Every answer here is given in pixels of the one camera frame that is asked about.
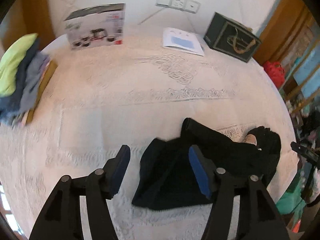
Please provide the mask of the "white paper booklet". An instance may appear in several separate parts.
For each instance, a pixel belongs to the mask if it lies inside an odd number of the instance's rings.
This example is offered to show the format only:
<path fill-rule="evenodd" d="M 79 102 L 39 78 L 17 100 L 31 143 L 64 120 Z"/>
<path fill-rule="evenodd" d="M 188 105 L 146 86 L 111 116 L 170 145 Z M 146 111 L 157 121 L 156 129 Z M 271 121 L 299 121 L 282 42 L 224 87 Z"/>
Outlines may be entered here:
<path fill-rule="evenodd" d="M 165 28 L 163 30 L 163 47 L 204 56 L 204 50 L 196 35 L 180 29 Z"/>

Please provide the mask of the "wall switch socket panel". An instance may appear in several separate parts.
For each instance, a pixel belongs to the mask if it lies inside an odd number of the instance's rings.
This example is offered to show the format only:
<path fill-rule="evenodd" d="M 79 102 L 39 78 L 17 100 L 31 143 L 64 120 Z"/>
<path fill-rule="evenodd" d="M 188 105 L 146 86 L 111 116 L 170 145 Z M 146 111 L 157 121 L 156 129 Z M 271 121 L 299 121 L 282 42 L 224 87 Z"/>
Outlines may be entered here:
<path fill-rule="evenodd" d="M 156 0 L 156 6 L 195 14 L 198 12 L 201 4 L 193 0 Z"/>

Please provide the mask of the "stack of folded clothes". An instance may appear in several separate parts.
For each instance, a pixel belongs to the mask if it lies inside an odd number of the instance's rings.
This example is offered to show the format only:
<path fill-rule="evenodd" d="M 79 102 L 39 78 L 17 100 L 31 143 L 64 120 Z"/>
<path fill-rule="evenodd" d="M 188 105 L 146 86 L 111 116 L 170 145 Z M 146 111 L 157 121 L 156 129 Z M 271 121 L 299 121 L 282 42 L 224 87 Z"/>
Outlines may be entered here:
<path fill-rule="evenodd" d="M 37 33 L 14 42 L 1 58 L 1 124 L 28 124 L 57 64 L 40 52 Z"/>

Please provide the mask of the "black gift bag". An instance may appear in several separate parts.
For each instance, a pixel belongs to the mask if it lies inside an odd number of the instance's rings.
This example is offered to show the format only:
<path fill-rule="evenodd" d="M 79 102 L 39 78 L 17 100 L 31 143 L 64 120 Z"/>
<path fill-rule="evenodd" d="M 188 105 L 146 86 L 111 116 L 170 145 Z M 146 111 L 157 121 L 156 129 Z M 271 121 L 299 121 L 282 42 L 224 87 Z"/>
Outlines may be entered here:
<path fill-rule="evenodd" d="M 210 49 L 217 50 L 247 63 L 261 41 L 243 24 L 216 12 L 204 35 Z"/>

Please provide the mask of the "black garment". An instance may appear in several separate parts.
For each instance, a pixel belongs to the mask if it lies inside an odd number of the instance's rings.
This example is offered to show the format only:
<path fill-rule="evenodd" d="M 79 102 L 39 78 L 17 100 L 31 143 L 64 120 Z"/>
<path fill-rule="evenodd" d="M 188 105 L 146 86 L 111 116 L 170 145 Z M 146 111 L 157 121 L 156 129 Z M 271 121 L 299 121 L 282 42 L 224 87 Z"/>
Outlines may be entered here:
<path fill-rule="evenodd" d="M 184 119 L 180 137 L 169 141 L 155 138 L 144 151 L 132 205 L 159 211 L 210 204 L 189 161 L 192 145 L 198 146 L 216 167 L 238 178 L 254 174 L 268 186 L 280 159 L 280 136 L 264 126 L 247 134 L 253 136 L 252 142 L 234 142 L 192 118 Z"/>

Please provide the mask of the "green bag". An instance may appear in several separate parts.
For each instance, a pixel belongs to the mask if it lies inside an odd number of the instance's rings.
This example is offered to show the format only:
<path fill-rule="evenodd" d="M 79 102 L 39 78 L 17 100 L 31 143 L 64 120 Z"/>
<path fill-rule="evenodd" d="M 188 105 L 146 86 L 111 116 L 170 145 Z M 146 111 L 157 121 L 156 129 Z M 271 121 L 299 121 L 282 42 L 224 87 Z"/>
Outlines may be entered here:
<path fill-rule="evenodd" d="M 285 193 L 276 203 L 276 207 L 281 215 L 293 215 L 293 223 L 296 224 L 302 217 L 306 202 L 301 194 L 305 187 L 305 177 L 301 176 L 299 170 Z"/>

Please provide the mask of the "white lace tablecloth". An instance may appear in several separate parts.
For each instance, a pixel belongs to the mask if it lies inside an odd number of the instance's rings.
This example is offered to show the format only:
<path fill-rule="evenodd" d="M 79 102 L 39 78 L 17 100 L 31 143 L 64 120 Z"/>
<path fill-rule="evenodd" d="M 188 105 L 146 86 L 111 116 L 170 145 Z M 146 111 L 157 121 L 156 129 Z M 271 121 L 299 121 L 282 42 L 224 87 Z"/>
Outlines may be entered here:
<path fill-rule="evenodd" d="M 217 51 L 203 57 L 162 48 L 154 36 L 128 36 L 120 46 L 71 50 L 63 37 L 50 55 L 57 69 L 28 126 L 1 127 L 1 182 L 26 236 L 57 181 L 86 176 L 131 148 L 119 193 L 108 202 L 120 239 L 200 239 L 211 207 L 150 211 L 131 205 L 140 158 L 154 138 L 180 135 L 185 118 L 241 141 L 266 126 L 281 139 L 268 185 L 279 200 L 297 172 L 290 116 L 255 61 Z"/>

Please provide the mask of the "tea set cardboard box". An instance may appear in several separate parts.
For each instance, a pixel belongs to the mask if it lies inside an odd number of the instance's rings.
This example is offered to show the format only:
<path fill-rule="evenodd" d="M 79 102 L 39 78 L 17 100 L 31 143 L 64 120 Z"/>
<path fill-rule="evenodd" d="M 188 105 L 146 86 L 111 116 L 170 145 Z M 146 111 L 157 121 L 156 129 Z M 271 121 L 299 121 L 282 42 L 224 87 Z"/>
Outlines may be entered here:
<path fill-rule="evenodd" d="M 107 4 L 72 12 L 65 32 L 74 50 L 123 43 L 125 4 Z"/>

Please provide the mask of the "red plastic basket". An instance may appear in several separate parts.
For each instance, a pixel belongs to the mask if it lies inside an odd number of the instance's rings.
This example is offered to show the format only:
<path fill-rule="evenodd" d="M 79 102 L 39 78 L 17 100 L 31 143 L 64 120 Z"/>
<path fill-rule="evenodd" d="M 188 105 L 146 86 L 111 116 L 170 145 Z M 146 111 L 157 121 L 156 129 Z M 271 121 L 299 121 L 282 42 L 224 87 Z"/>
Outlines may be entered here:
<path fill-rule="evenodd" d="M 279 62 L 266 61 L 263 64 L 263 69 L 277 89 L 279 89 L 284 84 L 285 70 Z"/>

